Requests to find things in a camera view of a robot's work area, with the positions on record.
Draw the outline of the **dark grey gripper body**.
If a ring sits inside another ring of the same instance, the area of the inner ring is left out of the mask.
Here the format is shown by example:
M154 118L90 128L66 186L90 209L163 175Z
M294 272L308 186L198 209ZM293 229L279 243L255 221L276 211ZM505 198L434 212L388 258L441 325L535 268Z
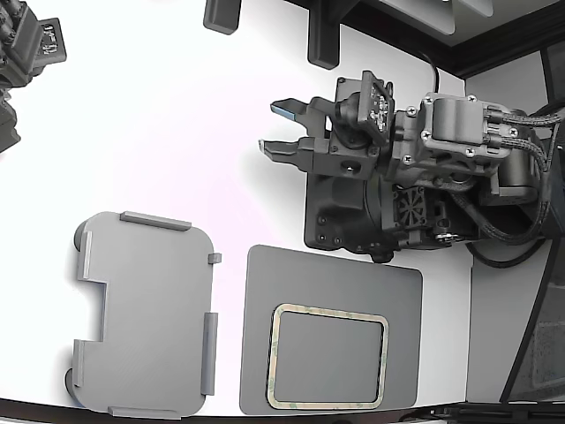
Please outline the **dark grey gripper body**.
M326 115L329 153L314 158L314 174L369 179L391 147L394 112L390 103L315 103Z

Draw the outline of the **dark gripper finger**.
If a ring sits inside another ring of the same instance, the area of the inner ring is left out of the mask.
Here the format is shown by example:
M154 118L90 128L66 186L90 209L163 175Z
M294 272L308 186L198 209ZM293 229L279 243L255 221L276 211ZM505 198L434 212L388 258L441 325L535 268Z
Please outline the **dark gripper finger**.
M314 172L314 158L329 153L329 140L302 137L294 142L259 140L260 152L275 163L286 163L303 172Z
M288 98L272 102L270 109L275 114L302 125L308 136L326 135L326 115L311 103Z

